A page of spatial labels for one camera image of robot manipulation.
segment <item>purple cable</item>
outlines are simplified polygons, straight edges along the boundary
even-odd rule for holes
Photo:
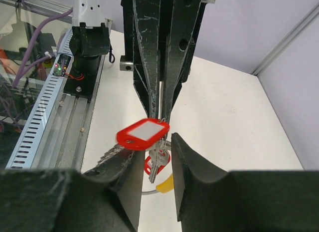
[[[21,4],[22,4],[24,7],[29,8],[29,7],[27,6],[27,4],[25,3],[25,0],[21,0]]]
[[[0,82],[1,82],[1,84],[2,84],[1,87],[2,87],[2,88],[5,88],[6,92],[8,93],[8,95],[9,95],[10,97],[13,97],[11,91],[10,91],[9,88],[6,86],[6,84],[5,84],[3,81],[1,81],[1,80],[0,80]]]
[[[63,33],[60,38],[59,38],[59,41],[58,41],[58,44],[56,45],[56,51],[59,52],[59,49],[60,49],[60,45],[62,43],[62,40],[64,39],[64,36],[65,36],[65,33]]]
[[[9,103],[8,103],[5,99],[3,99],[1,96],[0,96],[0,101],[2,102],[2,105],[3,105],[3,107],[4,107],[4,109],[5,109],[6,113],[7,113],[7,115],[8,115],[8,116],[11,118],[11,120],[16,124],[17,128],[18,128],[19,130],[21,130],[21,128],[20,128],[18,122],[17,122],[16,119],[11,115],[10,110],[8,109]]]
[[[65,16],[68,16],[69,14],[71,14],[73,12],[73,9],[71,8],[69,11],[61,14],[61,15],[57,15],[57,16],[53,16],[53,17],[49,17],[47,18],[46,20],[44,20],[42,23],[40,23],[40,25],[36,28],[36,30],[34,31],[33,35],[32,35],[32,38],[29,42],[29,46],[25,52],[25,55],[23,57],[23,60],[21,62],[21,65],[19,67],[19,70],[15,76],[15,79],[13,81],[13,84],[12,86],[13,87],[16,87],[20,81],[20,79],[23,77],[23,70],[24,70],[24,67],[26,65],[26,63],[28,62],[29,60],[29,57],[31,55],[31,52],[32,52],[32,49],[33,49],[33,46],[36,42],[36,38],[38,37],[38,35],[40,34],[41,32],[41,29],[46,25],[48,24],[49,22],[51,21],[54,21],[54,20],[57,20],[57,19],[60,19],[60,18],[63,18]]]
[[[42,62],[44,62],[45,60],[50,59],[50,58],[51,58],[51,57],[49,57],[49,56],[45,56],[45,57],[40,58],[40,59],[38,59],[37,61],[34,61],[33,63],[31,63],[29,66],[27,66],[27,67],[24,69],[23,73],[21,74],[21,78],[22,78],[24,75],[26,75],[26,73],[27,73],[31,68],[33,68],[33,67],[36,66],[37,64],[42,63]]]
[[[19,121],[19,120],[20,120],[20,116],[22,116],[23,113],[24,113],[26,110],[30,109],[30,108],[33,107],[33,106],[34,106],[34,103],[33,103],[32,105],[26,107],[22,112],[20,112],[20,114],[17,115],[16,120]]]
[[[11,98],[11,100],[12,100],[12,105],[13,105],[15,114],[17,115],[17,114],[18,114],[18,111],[17,111],[17,109],[16,109],[15,102],[13,101],[13,98]]]
[[[63,75],[63,71],[64,71],[64,65],[65,65],[65,59],[64,57],[61,59],[61,68],[62,68],[62,75]]]

